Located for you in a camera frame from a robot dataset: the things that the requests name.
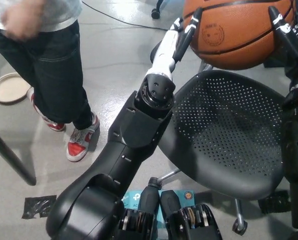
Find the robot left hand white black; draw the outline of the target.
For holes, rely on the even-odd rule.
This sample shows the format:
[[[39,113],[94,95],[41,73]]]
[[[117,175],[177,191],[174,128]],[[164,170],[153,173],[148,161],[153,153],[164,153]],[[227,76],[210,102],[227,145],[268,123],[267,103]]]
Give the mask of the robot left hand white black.
[[[173,80],[172,72],[175,65],[182,60],[186,50],[200,24],[203,9],[197,8],[192,14],[189,24],[183,26],[183,18],[177,18],[164,35],[153,58],[152,67],[146,72],[145,78],[162,76]]]

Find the person left hand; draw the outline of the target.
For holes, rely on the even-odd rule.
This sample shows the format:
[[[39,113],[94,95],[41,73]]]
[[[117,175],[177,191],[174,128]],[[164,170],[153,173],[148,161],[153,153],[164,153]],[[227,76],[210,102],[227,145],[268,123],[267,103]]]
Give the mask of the person left hand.
[[[6,9],[2,15],[4,36],[15,41],[35,37],[42,25],[46,0],[22,0]]]

